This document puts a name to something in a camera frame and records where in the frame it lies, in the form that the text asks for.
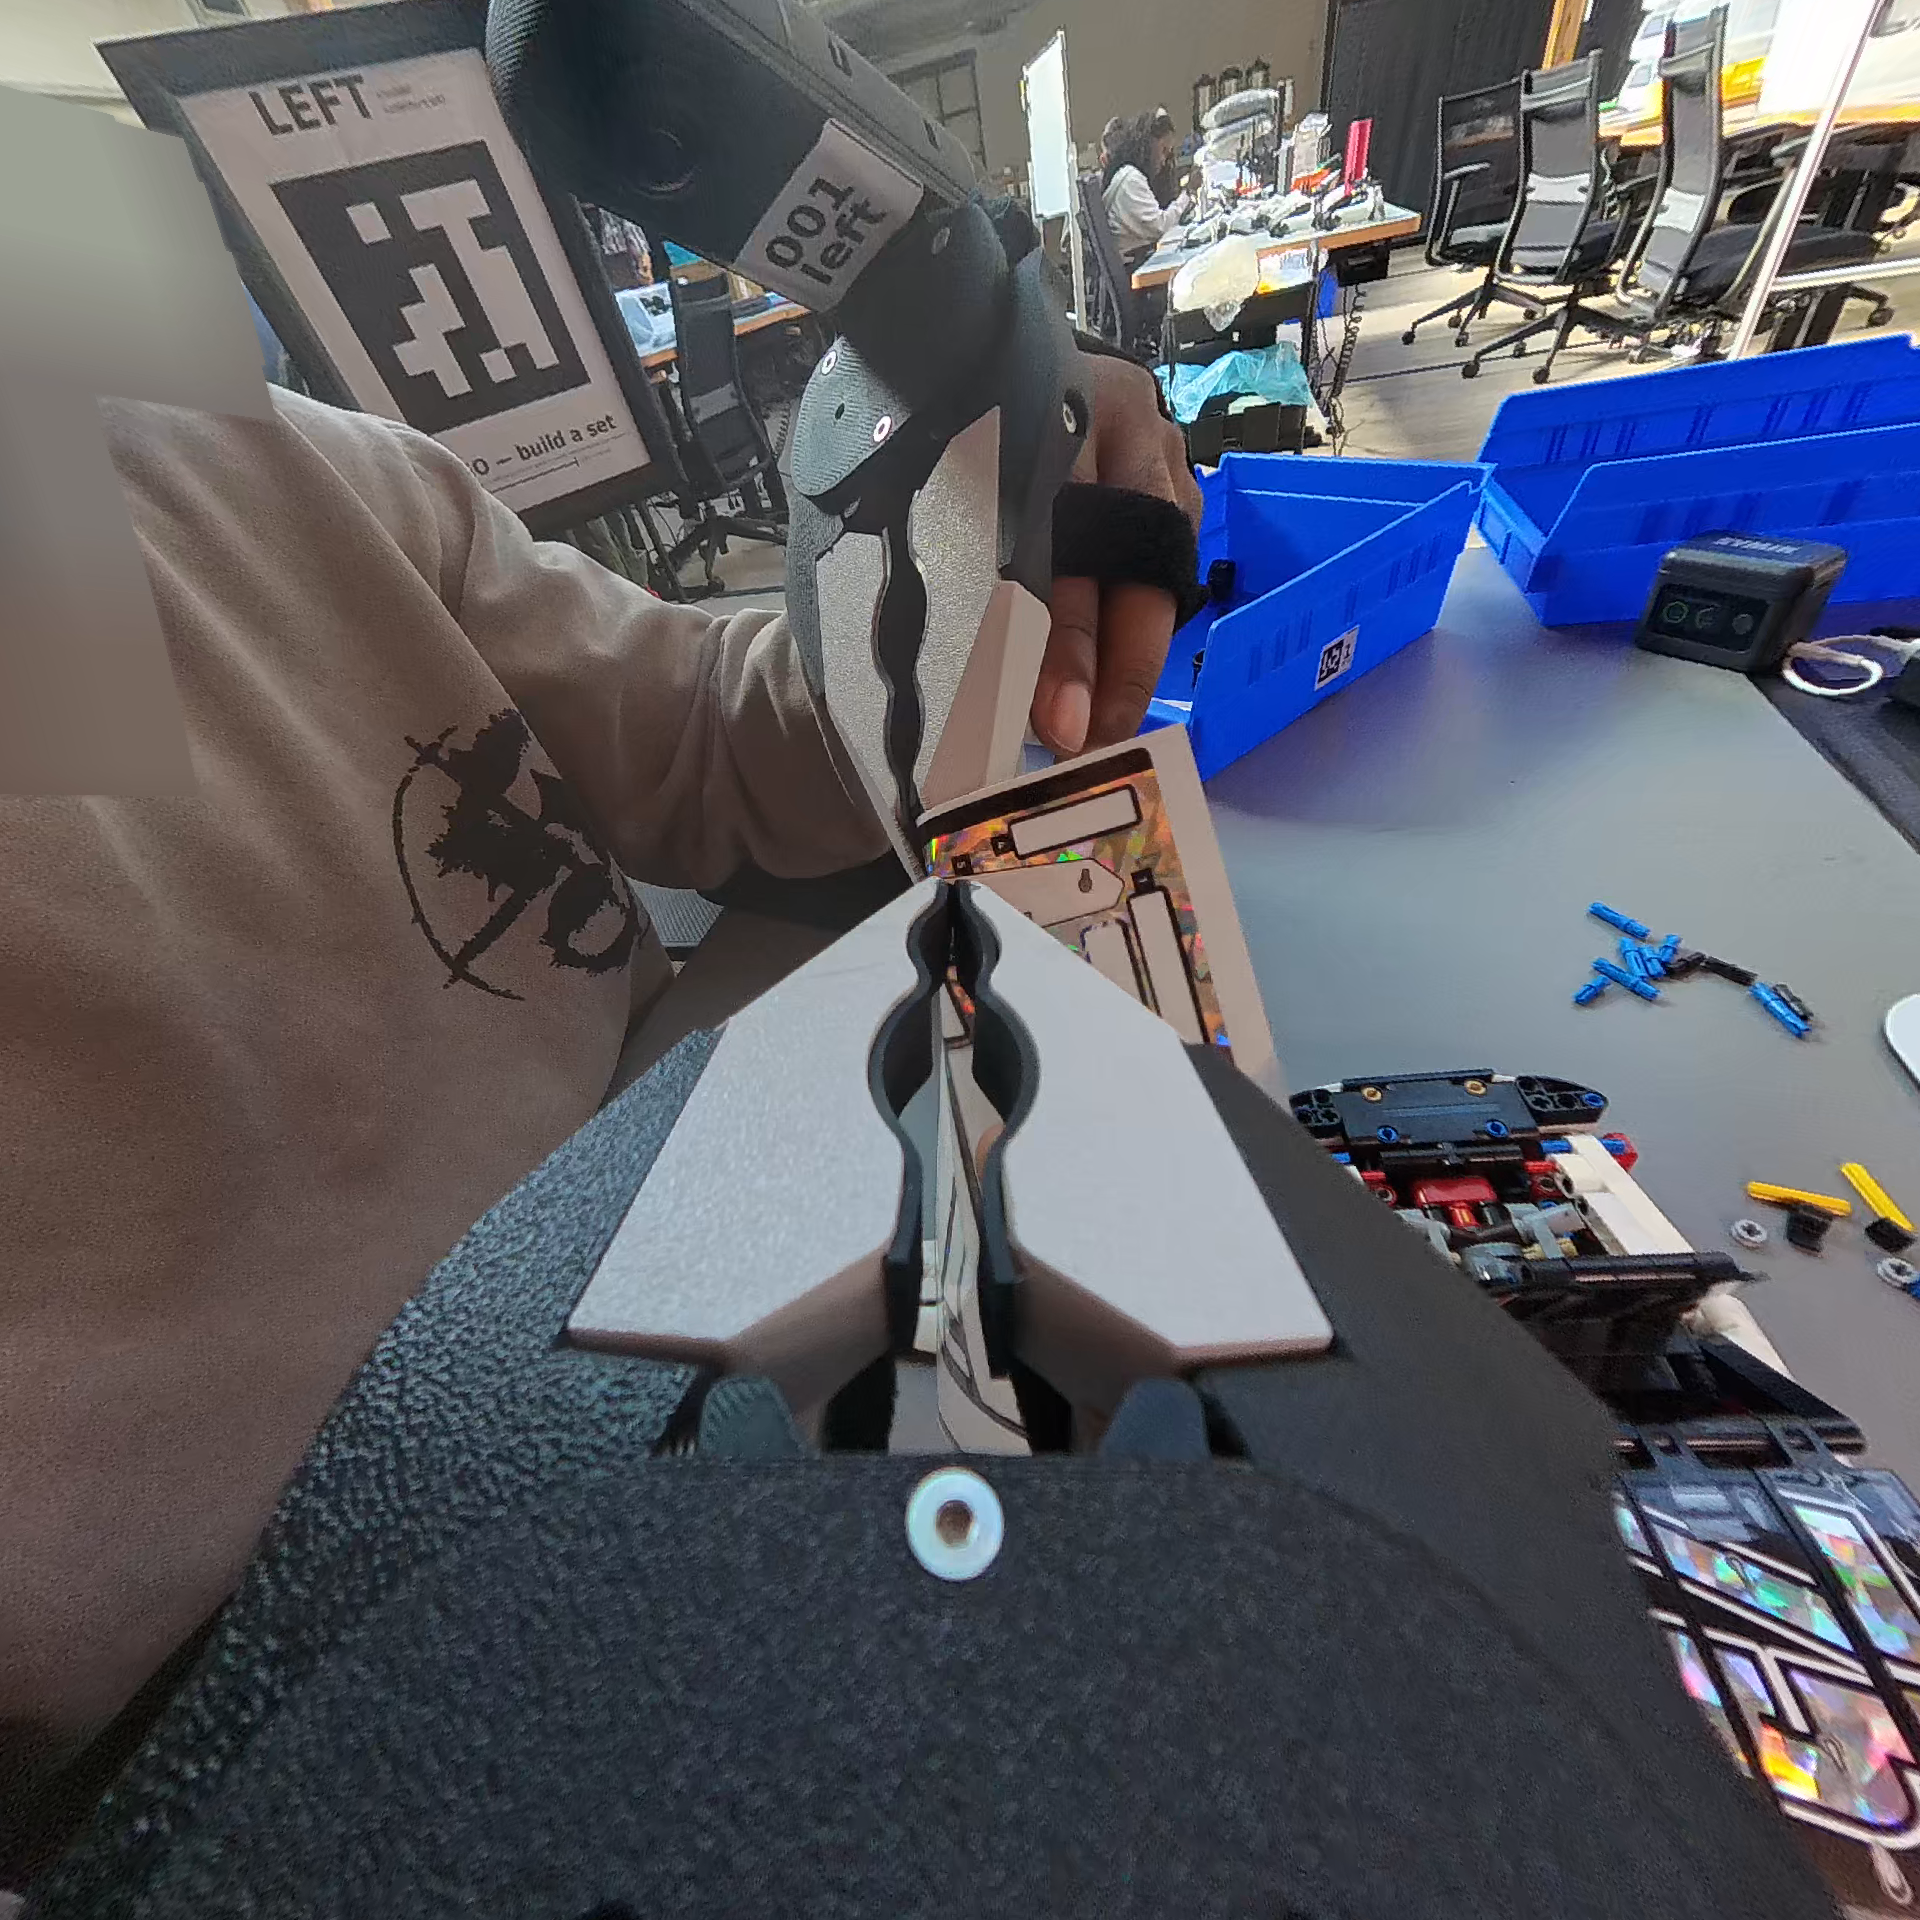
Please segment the person's left hand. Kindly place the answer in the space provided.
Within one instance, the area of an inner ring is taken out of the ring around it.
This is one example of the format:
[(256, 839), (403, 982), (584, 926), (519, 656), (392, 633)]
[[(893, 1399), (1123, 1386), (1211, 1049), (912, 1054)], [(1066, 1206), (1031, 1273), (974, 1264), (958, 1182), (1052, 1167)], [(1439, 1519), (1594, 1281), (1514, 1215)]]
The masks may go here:
[(1052, 505), (1048, 632), (1031, 729), (1070, 760), (1131, 738), (1203, 602), (1205, 498), (1155, 375), (1076, 338), (1091, 429)]

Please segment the narrow standing whiteboard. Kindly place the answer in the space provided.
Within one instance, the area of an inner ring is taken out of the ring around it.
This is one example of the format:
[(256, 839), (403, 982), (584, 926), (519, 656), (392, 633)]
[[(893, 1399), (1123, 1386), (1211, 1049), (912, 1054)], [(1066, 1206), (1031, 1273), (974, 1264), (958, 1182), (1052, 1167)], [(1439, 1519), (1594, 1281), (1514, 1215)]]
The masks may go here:
[(1066, 33), (1022, 66), (1022, 114), (1027, 131), (1027, 186), (1037, 224), (1063, 224), (1070, 262), (1070, 319), (1088, 321), (1086, 246), (1080, 237), (1080, 173), (1072, 141), (1072, 109), (1066, 61)]

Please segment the white slanted pole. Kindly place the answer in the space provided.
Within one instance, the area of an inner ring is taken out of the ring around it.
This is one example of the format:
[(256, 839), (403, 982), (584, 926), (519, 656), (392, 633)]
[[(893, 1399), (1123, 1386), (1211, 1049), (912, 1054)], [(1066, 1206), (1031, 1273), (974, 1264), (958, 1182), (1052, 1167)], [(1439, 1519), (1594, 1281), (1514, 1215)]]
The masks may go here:
[(1784, 270), (1784, 256), (1791, 250), (1820, 166), (1832, 141), (1839, 112), (1848, 104), (1864, 48), (1885, 13), (1885, 2), (1784, 8), (1784, 21), (1776, 30), (1766, 54), (1762, 82), (1789, 82), (1791, 95), (1800, 95), (1815, 82), (1818, 93), (1810, 96), (1815, 117), (1771, 213), (1759, 224), (1759, 250), (1734, 280), (1740, 310), (1734, 335), (1726, 350), (1732, 361), (1746, 357), (1759, 335), (1759, 322), (1774, 283)]

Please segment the narrow blue plastic bin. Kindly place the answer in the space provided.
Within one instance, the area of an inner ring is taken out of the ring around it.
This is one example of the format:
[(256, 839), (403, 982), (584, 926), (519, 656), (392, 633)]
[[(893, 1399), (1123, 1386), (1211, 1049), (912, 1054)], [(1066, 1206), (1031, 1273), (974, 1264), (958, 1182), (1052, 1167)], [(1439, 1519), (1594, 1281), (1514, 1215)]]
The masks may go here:
[(1203, 606), (1175, 632), (1146, 729), (1213, 779), (1424, 639), (1490, 464), (1229, 450), (1197, 477)]

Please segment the teal plastic bag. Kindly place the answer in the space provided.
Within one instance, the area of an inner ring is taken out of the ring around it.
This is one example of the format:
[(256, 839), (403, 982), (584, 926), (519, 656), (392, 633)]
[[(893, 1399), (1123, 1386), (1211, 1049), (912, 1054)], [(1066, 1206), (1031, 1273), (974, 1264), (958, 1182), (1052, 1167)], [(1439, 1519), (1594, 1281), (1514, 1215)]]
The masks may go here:
[(1228, 416), (1259, 406), (1296, 408), (1320, 416), (1320, 402), (1303, 359), (1292, 342), (1275, 342), (1254, 350), (1228, 350), (1197, 367), (1157, 369), (1159, 387), (1179, 425), (1196, 425), (1203, 416)]

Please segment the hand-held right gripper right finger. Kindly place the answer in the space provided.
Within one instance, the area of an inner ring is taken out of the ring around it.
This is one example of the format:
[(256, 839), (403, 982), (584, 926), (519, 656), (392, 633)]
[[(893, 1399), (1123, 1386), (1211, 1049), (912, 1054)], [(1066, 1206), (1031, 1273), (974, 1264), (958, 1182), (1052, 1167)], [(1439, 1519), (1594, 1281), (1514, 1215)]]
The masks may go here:
[(951, 1111), (976, 1206), (967, 1357), (1035, 1453), (1149, 1382), (1317, 1360), (1334, 1330), (1194, 1048), (990, 888), (951, 885), (972, 1003)]

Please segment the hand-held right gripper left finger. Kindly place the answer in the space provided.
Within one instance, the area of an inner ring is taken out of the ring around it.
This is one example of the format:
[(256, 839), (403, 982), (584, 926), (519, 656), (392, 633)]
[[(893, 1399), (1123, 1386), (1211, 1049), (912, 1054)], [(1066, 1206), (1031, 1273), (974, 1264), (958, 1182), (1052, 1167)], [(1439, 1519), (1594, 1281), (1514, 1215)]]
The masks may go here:
[(949, 888), (887, 904), (726, 1021), (567, 1344), (759, 1379), (828, 1449), (890, 1449), (920, 1317)]

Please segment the person's beige printed hoodie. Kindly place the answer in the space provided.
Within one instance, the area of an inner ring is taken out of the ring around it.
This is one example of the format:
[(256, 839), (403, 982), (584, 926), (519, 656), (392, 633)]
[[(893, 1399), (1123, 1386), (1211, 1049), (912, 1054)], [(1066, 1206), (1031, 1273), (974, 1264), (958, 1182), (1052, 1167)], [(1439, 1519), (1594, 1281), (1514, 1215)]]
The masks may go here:
[(103, 414), (198, 779), (4, 801), (4, 1826), (604, 1103), (726, 658), (382, 423)]

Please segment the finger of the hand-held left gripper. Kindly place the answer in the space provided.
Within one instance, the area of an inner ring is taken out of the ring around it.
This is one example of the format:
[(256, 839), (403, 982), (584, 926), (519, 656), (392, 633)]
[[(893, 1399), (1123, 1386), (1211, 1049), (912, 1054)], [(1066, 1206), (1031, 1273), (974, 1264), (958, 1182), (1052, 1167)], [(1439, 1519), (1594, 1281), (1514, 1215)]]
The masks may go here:
[(1000, 416), (967, 425), (904, 518), (909, 622), (896, 667), (896, 793), (919, 822), (1023, 765), (1048, 613), (1000, 574)]
[(909, 878), (919, 843), (924, 578), (909, 514), (924, 425), (850, 338), (811, 371), (790, 432), (790, 626), (837, 738)]

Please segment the black desk mat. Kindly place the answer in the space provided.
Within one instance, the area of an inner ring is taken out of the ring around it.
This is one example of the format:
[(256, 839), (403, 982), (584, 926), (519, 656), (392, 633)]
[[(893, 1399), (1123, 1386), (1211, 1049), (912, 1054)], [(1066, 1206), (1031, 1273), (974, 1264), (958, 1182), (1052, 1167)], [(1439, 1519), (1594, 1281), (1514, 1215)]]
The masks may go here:
[(1917, 848), (1917, 633), (1880, 629), (1798, 643), (1759, 681), (1770, 706)]

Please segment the holographic sticker sheet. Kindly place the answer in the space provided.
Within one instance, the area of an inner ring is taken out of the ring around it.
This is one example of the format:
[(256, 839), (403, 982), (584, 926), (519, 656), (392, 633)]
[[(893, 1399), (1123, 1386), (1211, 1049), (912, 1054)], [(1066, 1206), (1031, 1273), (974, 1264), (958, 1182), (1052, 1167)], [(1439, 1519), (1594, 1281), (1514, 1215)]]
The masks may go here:
[[(919, 824), (928, 870), (990, 888), (1182, 1042), (1213, 1048), (1254, 1117), (1274, 1120), (1277, 1059), (1210, 802), (1187, 733), (1175, 728), (1022, 775), (930, 811)], [(1031, 1456), (1013, 1395), (967, 1357), (956, 1319), (974, 1305), (976, 1206), (958, 1149), (951, 1056), (970, 1040), (972, 1003), (947, 975), (942, 1061), (930, 1093), (936, 1206), (926, 1241), (934, 1275), (920, 1313), (932, 1349), (947, 1445), (979, 1456)], [(1072, 1453), (1086, 1426), (1076, 1418)]]

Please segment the toy brick race car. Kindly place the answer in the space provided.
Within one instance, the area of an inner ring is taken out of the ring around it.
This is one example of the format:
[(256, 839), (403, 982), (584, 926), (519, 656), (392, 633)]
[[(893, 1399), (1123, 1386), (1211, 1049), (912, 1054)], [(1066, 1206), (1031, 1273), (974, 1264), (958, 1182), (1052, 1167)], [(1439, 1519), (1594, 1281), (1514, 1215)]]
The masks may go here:
[(1296, 1122), (1615, 1424), (1615, 1536), (1680, 1688), (1844, 1917), (1917, 1917), (1916, 1493), (1800, 1386), (1567, 1080), (1355, 1078)]

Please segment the person's left forearm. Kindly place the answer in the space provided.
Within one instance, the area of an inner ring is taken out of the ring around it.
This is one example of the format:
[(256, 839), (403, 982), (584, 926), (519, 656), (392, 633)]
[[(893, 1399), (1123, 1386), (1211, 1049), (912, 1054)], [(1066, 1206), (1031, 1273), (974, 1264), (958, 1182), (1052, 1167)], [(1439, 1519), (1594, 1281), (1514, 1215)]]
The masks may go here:
[(783, 616), (672, 608), (532, 541), (447, 455), (431, 469), (443, 597), (476, 671), (527, 728), (631, 878), (850, 926), (912, 885), (843, 773)]

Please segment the wooden background desk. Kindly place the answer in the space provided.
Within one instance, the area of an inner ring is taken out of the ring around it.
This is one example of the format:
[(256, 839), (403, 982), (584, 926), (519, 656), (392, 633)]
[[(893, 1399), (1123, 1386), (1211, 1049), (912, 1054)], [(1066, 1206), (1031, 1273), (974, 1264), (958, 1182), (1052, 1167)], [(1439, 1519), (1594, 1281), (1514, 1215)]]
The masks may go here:
[(1424, 216), (1390, 201), (1368, 222), (1348, 219), (1330, 230), (1314, 230), (1309, 219), (1293, 219), (1277, 232), (1254, 230), (1248, 216), (1223, 216), (1164, 237), (1149, 256), (1131, 270), (1131, 289), (1143, 294), (1170, 286), (1191, 258), (1237, 233), (1251, 237), (1259, 256), (1299, 251), (1327, 256), (1352, 250), (1390, 250), (1396, 242), (1418, 238), (1424, 233)]

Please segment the black office chair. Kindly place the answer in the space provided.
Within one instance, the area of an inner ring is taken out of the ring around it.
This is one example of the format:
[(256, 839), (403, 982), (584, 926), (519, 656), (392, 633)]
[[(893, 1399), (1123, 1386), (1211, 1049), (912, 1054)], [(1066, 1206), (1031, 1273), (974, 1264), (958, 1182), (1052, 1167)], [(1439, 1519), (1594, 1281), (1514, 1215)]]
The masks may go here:
[(732, 538), (783, 547), (789, 509), (774, 446), (740, 371), (726, 277), (678, 275), (667, 294), (676, 330), (682, 534), (664, 565), (675, 581), (687, 561), (702, 565), (702, 583), (682, 589), (698, 602), (724, 590), (716, 563)]
[(1446, 322), (1454, 344), (1466, 346), (1471, 325), (1494, 305), (1516, 307), (1525, 321), (1543, 311), (1538, 296), (1506, 286), (1496, 267), (1520, 199), (1520, 98), (1522, 78), (1514, 78), (1446, 96), (1435, 109), (1424, 265), (1476, 275), (1476, 282), (1411, 322), (1404, 346), (1414, 346), (1420, 327), (1432, 321)]
[(1520, 187), (1501, 247), (1494, 282), (1540, 314), (1506, 336), (1478, 347), (1460, 375), (1475, 381), (1499, 350), (1522, 355), (1525, 344), (1550, 331), (1551, 344), (1532, 373), (1543, 387), (1551, 359), (1573, 331), (1621, 346), (1630, 325), (1603, 311), (1614, 294), (1621, 222), (1608, 211), (1611, 176), (1599, 152), (1599, 56), (1528, 71), (1520, 82)]
[[(1642, 355), (1720, 361), (1805, 152), (1826, 82), (1805, 6), (1639, 6), (1611, 109), (1651, 145), (1618, 143), (1645, 182), (1618, 296)], [(1916, 6), (1874, 6), (1854, 93), (1800, 208), (1782, 277), (1862, 267), (1916, 224)]]

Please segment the pile of blue pins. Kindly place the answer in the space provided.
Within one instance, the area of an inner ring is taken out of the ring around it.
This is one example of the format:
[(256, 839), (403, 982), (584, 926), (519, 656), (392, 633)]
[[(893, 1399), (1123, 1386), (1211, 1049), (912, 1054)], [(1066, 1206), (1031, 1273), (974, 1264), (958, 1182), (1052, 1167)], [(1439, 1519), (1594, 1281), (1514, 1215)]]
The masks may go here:
[(1795, 1040), (1810, 1040), (1820, 1030), (1820, 1017), (1805, 998), (1779, 978), (1766, 978), (1715, 952), (1692, 946), (1675, 930), (1659, 933), (1603, 902), (1587, 906), (1587, 920), (1605, 929), (1611, 945), (1590, 961), (1588, 973), (1573, 987), (1567, 1002), (1575, 1009), (1587, 1011), (1608, 998), (1662, 1003), (1674, 986), (1715, 978), (1752, 1002), (1770, 1022)]

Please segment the white plastic bag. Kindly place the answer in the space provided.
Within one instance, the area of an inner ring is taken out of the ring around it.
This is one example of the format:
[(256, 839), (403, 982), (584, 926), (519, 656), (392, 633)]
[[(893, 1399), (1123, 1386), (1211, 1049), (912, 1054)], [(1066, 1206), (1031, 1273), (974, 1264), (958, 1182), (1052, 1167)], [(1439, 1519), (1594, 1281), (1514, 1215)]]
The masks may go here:
[(1229, 232), (1191, 251), (1168, 286), (1168, 314), (1203, 331), (1228, 331), (1262, 291), (1262, 250), (1254, 237)]

